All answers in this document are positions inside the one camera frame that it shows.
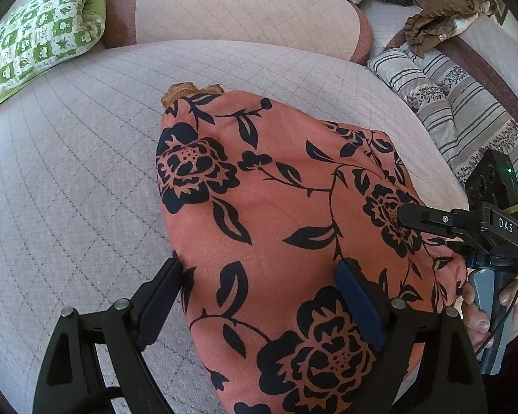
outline brown cloth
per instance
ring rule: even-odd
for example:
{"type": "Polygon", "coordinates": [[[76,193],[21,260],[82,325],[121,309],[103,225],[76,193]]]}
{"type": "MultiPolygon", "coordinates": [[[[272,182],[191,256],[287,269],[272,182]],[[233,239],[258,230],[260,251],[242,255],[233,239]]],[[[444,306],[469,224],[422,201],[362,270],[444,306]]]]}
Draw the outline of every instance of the brown cloth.
{"type": "Polygon", "coordinates": [[[462,33],[479,14],[495,10],[491,0],[423,0],[421,6],[405,23],[405,39],[422,58],[438,43],[462,33]]]}

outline silver bolt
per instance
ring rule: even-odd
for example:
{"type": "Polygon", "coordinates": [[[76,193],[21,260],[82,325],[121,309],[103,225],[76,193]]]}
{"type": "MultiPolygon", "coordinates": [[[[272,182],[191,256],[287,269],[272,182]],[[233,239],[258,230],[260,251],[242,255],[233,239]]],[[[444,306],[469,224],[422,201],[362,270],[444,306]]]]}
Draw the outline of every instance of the silver bolt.
{"type": "Polygon", "coordinates": [[[445,313],[449,317],[457,317],[459,315],[459,312],[453,306],[448,306],[447,308],[445,308],[445,313]]]}
{"type": "Polygon", "coordinates": [[[405,309],[406,303],[402,298],[393,298],[392,307],[394,307],[395,309],[405,309]]]}
{"type": "Polygon", "coordinates": [[[127,298],[120,298],[119,300],[115,301],[115,303],[113,304],[115,309],[118,309],[119,311],[121,311],[122,309],[128,308],[129,305],[130,305],[130,300],[128,300],[127,298]]]}
{"type": "Polygon", "coordinates": [[[72,306],[64,306],[61,309],[61,317],[64,317],[64,318],[71,317],[74,312],[75,312],[75,308],[73,308],[72,306]]]}

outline brown ruffled fabric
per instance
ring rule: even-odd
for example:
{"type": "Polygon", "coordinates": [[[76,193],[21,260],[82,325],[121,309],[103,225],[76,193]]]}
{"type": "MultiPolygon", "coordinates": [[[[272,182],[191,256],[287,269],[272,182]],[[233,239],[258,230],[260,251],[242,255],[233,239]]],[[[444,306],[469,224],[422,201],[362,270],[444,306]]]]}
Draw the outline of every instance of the brown ruffled fabric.
{"type": "Polygon", "coordinates": [[[183,96],[195,95],[196,93],[208,93],[210,95],[221,95],[224,89],[220,84],[209,84],[202,89],[198,89],[193,82],[178,82],[171,85],[161,98],[161,104],[165,109],[183,96]]]}
{"type": "Polygon", "coordinates": [[[457,22],[472,23],[480,13],[491,14],[490,0],[423,0],[422,11],[407,19],[405,39],[410,49],[424,57],[436,45],[464,30],[457,22]]]}

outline black device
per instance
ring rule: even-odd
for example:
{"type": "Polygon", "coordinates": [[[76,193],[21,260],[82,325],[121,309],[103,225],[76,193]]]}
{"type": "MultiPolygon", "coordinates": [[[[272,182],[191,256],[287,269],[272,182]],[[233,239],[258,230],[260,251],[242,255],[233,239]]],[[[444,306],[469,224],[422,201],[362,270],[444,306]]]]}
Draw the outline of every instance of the black device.
{"type": "MultiPolygon", "coordinates": [[[[487,413],[481,375],[500,365],[498,351],[506,345],[512,310],[498,304],[498,294],[518,276],[518,212],[502,210],[518,204],[508,156],[488,150],[466,188],[471,211],[407,204],[399,208],[398,218],[410,228],[464,240],[449,245],[476,268],[471,275],[493,273],[491,285],[486,279],[471,281],[480,291],[478,302],[492,309],[495,343],[489,350],[497,352],[476,357],[454,307],[440,314],[416,311],[367,281],[354,260],[342,260],[336,285],[363,338],[378,353],[345,414],[487,413]],[[415,343],[424,343],[416,384],[394,403],[415,343]]],[[[42,362],[33,414],[113,414],[111,399],[117,397],[124,397],[134,414],[173,414],[141,352],[156,341],[181,285],[182,264],[170,258],[130,300],[84,315],[64,307],[42,362]],[[120,387],[105,387],[96,344],[108,346],[120,387]]]]}

